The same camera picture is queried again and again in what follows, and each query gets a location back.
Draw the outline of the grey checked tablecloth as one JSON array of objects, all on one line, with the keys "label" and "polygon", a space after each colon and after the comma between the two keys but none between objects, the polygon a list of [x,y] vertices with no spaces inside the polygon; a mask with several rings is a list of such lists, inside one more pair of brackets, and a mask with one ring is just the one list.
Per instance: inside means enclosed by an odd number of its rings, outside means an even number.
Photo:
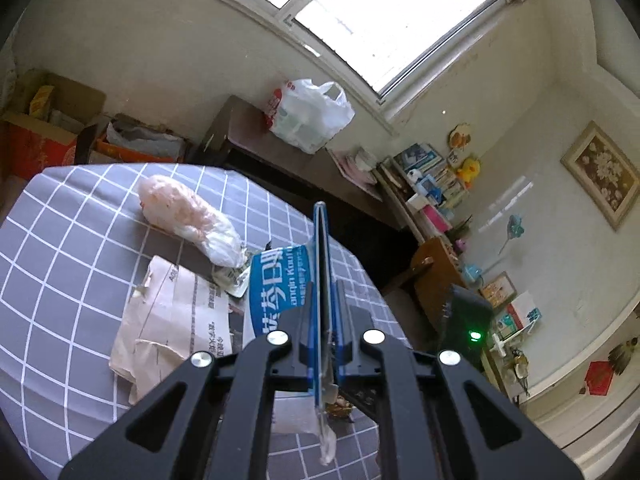
[{"label": "grey checked tablecloth", "polygon": [[[149,214],[179,183],[216,209],[267,281],[232,296],[223,273]],[[1,225],[1,474],[55,479],[185,358],[239,352],[302,296],[310,200],[188,165],[52,167]]]}]

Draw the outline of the framed flower picture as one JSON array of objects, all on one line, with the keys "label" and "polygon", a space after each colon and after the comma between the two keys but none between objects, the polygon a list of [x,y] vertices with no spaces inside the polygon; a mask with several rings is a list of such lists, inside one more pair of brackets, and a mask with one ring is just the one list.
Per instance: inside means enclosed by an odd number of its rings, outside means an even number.
[{"label": "framed flower picture", "polygon": [[561,164],[617,231],[639,197],[639,170],[630,159],[592,120]]}]

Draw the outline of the pink white plastic bag bundle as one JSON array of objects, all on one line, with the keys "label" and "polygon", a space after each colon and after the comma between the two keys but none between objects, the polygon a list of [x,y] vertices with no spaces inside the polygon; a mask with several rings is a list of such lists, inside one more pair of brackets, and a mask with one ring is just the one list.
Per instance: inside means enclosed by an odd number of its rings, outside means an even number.
[{"label": "pink white plastic bag bundle", "polygon": [[214,266],[236,269],[246,263],[228,217],[183,183],[154,174],[138,184],[138,195],[147,222],[193,244]]}]

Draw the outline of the beige paper bag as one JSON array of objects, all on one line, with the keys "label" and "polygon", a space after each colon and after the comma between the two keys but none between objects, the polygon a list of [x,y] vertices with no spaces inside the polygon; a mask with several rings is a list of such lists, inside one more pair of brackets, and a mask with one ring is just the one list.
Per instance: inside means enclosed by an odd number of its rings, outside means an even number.
[{"label": "beige paper bag", "polygon": [[193,353],[232,352],[228,294],[184,266],[152,258],[122,312],[110,369],[140,401]]}]

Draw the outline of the dark wooden side table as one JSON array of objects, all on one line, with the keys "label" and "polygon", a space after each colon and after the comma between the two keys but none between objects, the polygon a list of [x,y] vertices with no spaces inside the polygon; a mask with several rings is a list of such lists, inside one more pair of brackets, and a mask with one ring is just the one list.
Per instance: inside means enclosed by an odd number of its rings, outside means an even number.
[{"label": "dark wooden side table", "polygon": [[358,236],[375,235],[393,242],[416,241],[388,203],[343,177],[328,150],[308,155],[278,139],[268,130],[264,112],[238,96],[228,97],[186,160],[235,170],[304,214],[322,200],[331,235],[344,245]]}]

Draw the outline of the round wall decoration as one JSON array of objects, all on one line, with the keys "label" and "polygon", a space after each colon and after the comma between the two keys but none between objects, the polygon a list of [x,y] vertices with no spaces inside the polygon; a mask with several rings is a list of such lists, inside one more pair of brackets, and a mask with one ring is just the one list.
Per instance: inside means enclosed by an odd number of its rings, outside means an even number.
[{"label": "round wall decoration", "polygon": [[463,150],[471,142],[471,126],[464,122],[456,125],[448,134],[450,150]]}]

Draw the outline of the wooden chair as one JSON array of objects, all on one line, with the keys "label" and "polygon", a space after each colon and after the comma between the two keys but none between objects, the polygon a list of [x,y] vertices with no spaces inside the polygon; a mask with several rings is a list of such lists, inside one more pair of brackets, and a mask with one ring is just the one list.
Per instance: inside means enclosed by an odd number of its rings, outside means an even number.
[{"label": "wooden chair", "polygon": [[452,285],[468,287],[462,278],[461,262],[449,240],[431,237],[411,257],[399,284],[399,288],[409,295],[427,340],[435,340],[440,334],[442,309]]}]

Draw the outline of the window with white frame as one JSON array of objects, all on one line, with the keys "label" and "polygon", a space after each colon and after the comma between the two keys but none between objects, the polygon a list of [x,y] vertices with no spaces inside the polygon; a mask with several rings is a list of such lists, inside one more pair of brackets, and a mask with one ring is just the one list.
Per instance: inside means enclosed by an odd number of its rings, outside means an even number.
[{"label": "window with white frame", "polygon": [[505,6],[525,0],[226,0],[386,106]]}]

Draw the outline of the orange brown cardboard box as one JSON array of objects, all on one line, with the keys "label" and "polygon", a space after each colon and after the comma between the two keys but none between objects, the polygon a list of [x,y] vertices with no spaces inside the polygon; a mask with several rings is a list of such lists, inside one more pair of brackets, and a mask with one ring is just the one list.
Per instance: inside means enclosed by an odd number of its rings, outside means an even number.
[{"label": "orange brown cardboard box", "polygon": [[100,115],[79,133],[75,162],[169,164],[184,162],[191,148],[191,141],[164,125],[152,127],[124,114]]}]

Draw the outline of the yellow duck toy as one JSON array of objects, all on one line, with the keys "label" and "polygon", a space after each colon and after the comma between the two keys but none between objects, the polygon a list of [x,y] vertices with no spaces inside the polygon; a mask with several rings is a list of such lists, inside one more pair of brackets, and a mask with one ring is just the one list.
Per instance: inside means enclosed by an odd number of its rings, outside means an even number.
[{"label": "yellow duck toy", "polygon": [[456,176],[462,185],[469,190],[472,188],[475,179],[480,175],[480,170],[482,170],[480,160],[474,156],[469,156],[456,170]]}]

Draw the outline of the wooden bookshelf with items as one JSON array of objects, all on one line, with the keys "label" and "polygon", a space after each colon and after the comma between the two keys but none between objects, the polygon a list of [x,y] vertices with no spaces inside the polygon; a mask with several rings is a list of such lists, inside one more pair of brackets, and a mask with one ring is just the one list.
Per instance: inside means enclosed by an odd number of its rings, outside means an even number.
[{"label": "wooden bookshelf with items", "polygon": [[470,196],[456,176],[466,159],[458,150],[439,154],[430,144],[415,143],[387,157],[372,170],[396,216],[419,244],[431,237],[449,240],[457,256],[465,251],[470,219],[454,220],[456,209]]}]

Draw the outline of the yellow small box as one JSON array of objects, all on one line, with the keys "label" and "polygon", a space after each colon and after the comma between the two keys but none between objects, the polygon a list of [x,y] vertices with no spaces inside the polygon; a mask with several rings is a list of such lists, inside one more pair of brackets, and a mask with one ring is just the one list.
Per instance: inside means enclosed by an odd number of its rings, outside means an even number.
[{"label": "yellow small box", "polygon": [[29,116],[47,122],[54,92],[55,86],[51,86],[50,84],[41,86],[29,103]]}]

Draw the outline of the blue white snack bag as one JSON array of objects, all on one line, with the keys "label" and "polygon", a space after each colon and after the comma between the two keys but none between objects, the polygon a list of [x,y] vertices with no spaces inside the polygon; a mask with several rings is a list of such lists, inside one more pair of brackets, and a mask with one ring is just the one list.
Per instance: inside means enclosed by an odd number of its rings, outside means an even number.
[{"label": "blue white snack bag", "polygon": [[321,465],[333,462],[336,435],[329,426],[326,404],[337,390],[326,377],[326,349],[322,356],[322,405],[314,404],[309,380],[309,256],[307,245],[271,248],[250,260],[250,282],[243,344],[280,330],[296,341],[294,367],[303,372],[299,391],[279,390],[274,397],[271,429],[277,434],[312,434],[320,445]]}]

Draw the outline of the red wall ornament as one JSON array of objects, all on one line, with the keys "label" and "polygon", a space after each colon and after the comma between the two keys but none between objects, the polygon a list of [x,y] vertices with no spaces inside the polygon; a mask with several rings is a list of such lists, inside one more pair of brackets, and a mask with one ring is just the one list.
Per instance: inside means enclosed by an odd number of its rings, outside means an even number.
[{"label": "red wall ornament", "polygon": [[614,370],[608,361],[592,361],[585,376],[585,393],[590,396],[606,396],[614,378]]}]

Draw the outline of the white plastic shopping bag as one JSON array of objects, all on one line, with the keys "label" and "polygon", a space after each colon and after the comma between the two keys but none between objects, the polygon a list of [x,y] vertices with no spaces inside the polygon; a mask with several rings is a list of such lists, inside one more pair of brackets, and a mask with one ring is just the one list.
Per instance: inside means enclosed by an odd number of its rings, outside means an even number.
[{"label": "white plastic shopping bag", "polygon": [[277,138],[313,155],[352,122],[355,111],[335,81],[316,86],[311,79],[297,79],[272,92],[265,115]]}]

